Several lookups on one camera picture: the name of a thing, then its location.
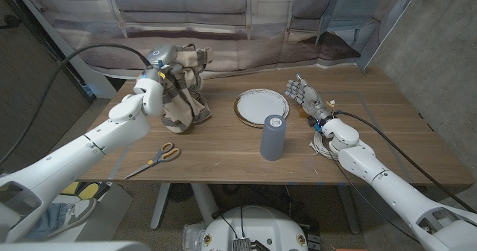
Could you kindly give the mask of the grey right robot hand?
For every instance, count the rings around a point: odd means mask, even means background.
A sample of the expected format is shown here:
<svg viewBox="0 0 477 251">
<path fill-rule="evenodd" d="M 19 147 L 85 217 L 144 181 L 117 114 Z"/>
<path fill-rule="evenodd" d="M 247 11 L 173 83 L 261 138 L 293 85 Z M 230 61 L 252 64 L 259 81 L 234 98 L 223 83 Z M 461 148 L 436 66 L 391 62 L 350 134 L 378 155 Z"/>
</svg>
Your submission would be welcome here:
<svg viewBox="0 0 477 251">
<path fill-rule="evenodd" d="M 321 96 L 299 74 L 296 80 L 289 80 L 286 87 L 285 94 L 301 105 L 303 110 L 317 121 L 332 117 Z"/>
</svg>

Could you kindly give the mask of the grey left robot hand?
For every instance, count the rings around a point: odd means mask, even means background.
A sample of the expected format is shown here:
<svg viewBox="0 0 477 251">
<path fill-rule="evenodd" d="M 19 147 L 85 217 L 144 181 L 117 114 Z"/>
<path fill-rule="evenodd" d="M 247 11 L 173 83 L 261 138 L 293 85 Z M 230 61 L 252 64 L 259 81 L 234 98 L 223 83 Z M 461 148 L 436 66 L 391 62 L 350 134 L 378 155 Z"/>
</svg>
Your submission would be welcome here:
<svg viewBox="0 0 477 251">
<path fill-rule="evenodd" d="M 183 66 L 177 61 L 177 55 L 183 50 L 182 47 L 176 45 L 163 45 L 156 47 L 148 52 L 146 59 L 157 69 L 163 71 L 164 74 L 179 74 L 183 70 Z"/>
</svg>

